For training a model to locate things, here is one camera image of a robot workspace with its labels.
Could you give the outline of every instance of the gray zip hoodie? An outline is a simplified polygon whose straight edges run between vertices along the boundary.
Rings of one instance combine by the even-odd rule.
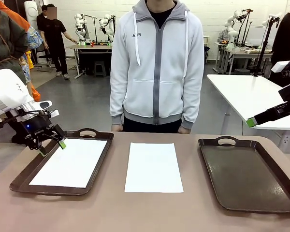
[[[145,0],[140,0],[116,30],[111,68],[113,124],[122,123],[122,114],[153,125],[183,116],[182,126],[191,129],[199,112],[203,68],[199,19],[177,1],[159,29]]]

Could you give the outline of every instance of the white paper sheet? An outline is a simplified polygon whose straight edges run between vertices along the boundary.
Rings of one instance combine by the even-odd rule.
[[[125,192],[184,192],[174,144],[131,143]]]
[[[107,141],[66,139],[30,185],[86,188]]]

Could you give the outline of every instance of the white wall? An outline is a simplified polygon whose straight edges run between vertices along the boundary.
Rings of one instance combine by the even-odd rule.
[[[68,33],[75,39],[74,15],[77,13],[87,14],[103,18],[105,14],[113,14],[118,19],[126,12],[130,11],[132,6],[138,0],[49,0],[58,8],[58,19],[63,22]],[[215,59],[217,46],[215,42],[220,31],[224,30],[223,26],[228,17],[233,15],[235,10],[251,8],[250,20],[253,25],[260,25],[262,21],[268,18],[268,14],[285,13],[289,11],[287,3],[290,0],[182,0],[190,10],[196,14],[202,21],[204,35],[210,36],[209,59]],[[88,30],[90,36],[94,39],[94,27],[90,18],[88,20]],[[106,36],[99,31],[97,25],[98,40],[106,40]],[[71,45],[71,42],[64,40],[65,45]],[[67,55],[73,55],[72,51],[67,51]]]

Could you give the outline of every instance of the dark brown serving tray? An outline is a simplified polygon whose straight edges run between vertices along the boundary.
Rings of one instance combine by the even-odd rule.
[[[81,135],[81,133],[86,133],[86,131],[91,131],[95,133],[95,136]],[[31,180],[36,176],[40,169],[46,164],[46,162],[52,157],[54,152],[59,148],[58,143],[51,141],[46,146],[46,151],[48,155],[43,157],[41,154],[37,155],[36,158],[16,177],[16,179],[10,184],[10,189],[15,192],[26,192],[40,195],[70,195],[70,196],[81,196],[88,193],[95,181],[95,178],[99,172],[99,169],[104,161],[107,151],[111,145],[114,134],[112,133],[102,133],[96,130],[85,128],[78,131],[66,131],[67,138],[69,139],[90,139],[90,140],[107,140],[105,148],[100,156],[100,159],[94,169],[86,188],[71,188],[71,187],[58,187],[58,186],[35,186],[29,185]]]
[[[231,139],[233,144],[219,144]],[[290,213],[290,180],[257,141],[230,136],[199,139],[222,207],[255,213]]]

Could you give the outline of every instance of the green jacket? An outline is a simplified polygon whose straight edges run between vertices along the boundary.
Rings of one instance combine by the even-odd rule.
[[[0,61],[9,56],[16,58],[0,63],[0,69],[11,69],[26,84],[25,75],[18,59],[27,51],[27,33],[10,19],[6,13],[0,11],[0,34],[10,48],[9,51],[0,37]]]

